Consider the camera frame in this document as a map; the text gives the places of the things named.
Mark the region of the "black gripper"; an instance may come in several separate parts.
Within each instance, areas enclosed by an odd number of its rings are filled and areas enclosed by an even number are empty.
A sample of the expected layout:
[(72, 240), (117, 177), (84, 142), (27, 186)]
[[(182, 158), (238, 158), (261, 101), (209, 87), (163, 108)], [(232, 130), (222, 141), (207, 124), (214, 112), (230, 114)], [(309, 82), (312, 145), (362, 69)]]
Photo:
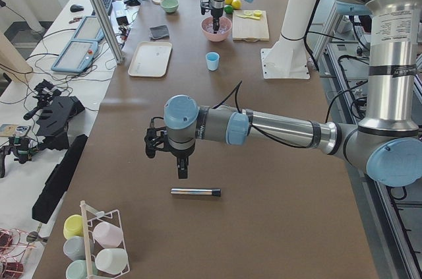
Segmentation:
[(220, 18), (224, 13), (224, 1), (223, 0), (208, 0), (200, 1), (200, 12), (201, 15), (205, 15), (206, 12), (210, 11), (213, 20), (213, 32), (216, 33), (219, 30)]
[(146, 130), (145, 153), (147, 157), (154, 158), (156, 151), (170, 152), (177, 158), (178, 178), (188, 178), (189, 156), (195, 150), (195, 143), (190, 147), (176, 148), (170, 144), (166, 126), (155, 128), (154, 120), (163, 117), (153, 117), (150, 120), (149, 128)]

